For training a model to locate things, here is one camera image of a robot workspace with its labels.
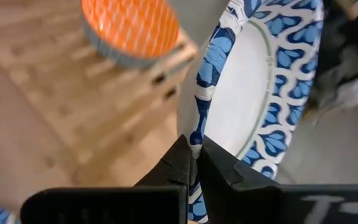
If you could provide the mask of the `wooden slatted shelf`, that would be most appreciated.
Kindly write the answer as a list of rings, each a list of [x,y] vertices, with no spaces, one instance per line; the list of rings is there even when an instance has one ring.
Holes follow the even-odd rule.
[[[0,205],[49,187],[130,186],[177,139],[180,83],[198,47],[146,68],[104,58],[79,0],[0,0]]]

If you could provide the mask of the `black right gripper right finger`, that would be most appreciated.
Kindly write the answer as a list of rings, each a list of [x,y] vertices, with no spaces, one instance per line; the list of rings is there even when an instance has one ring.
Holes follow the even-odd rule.
[[[358,185],[283,185],[205,138],[197,160],[209,224],[358,224]]]

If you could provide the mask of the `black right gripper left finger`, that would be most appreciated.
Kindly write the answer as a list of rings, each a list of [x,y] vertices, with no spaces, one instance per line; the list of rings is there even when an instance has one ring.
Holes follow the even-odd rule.
[[[21,206],[22,224],[187,224],[191,150],[180,136],[133,187],[52,188]]]

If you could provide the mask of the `orange patterned ceramic bowl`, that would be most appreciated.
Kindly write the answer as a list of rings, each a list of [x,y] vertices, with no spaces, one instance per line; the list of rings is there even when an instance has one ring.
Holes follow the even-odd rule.
[[[180,23],[168,0],[81,0],[85,36],[126,67],[149,67],[170,55]]]

